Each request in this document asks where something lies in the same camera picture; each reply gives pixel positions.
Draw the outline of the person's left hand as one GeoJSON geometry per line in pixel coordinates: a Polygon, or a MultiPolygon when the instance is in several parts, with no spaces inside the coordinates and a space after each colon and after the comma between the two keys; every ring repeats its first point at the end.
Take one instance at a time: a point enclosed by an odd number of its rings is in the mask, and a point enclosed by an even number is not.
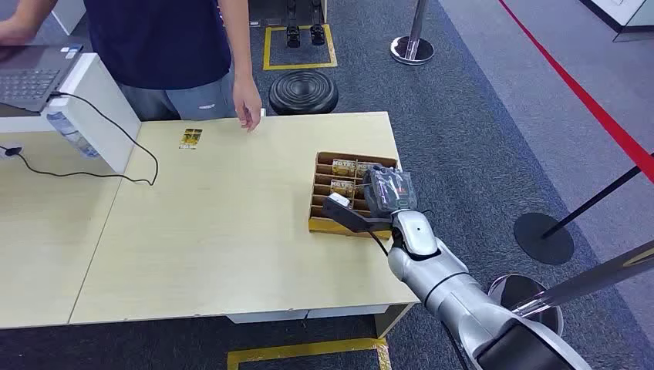
{"type": "Polygon", "coordinates": [[[233,86],[234,108],[241,127],[254,131],[261,122],[261,97],[251,76],[235,76],[233,86]]]}

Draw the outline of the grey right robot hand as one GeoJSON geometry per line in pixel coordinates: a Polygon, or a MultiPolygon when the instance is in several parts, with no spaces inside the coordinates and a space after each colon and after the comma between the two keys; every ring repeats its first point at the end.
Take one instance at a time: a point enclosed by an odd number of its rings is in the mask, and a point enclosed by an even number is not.
{"type": "Polygon", "coordinates": [[[375,165],[364,174],[363,191],[372,217],[387,218],[400,210],[417,209],[410,172],[375,165]]]}

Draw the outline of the person's right hand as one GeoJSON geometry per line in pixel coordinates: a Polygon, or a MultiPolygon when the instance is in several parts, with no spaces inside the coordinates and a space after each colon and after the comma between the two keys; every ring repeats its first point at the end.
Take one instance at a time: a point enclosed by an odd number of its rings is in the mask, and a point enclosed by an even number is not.
{"type": "Polygon", "coordinates": [[[29,44],[37,31],[30,24],[10,18],[1,21],[1,46],[19,46],[29,44]]]}

